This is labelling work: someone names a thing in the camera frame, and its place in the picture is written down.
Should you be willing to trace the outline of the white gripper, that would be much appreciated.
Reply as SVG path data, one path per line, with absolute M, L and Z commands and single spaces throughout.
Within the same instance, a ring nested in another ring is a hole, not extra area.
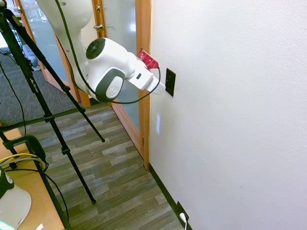
M 133 84 L 139 90 L 146 90 L 150 94 L 161 95 L 165 86 L 161 80 L 154 76 L 144 65 L 137 65 L 133 73 L 126 78 L 126 81 Z

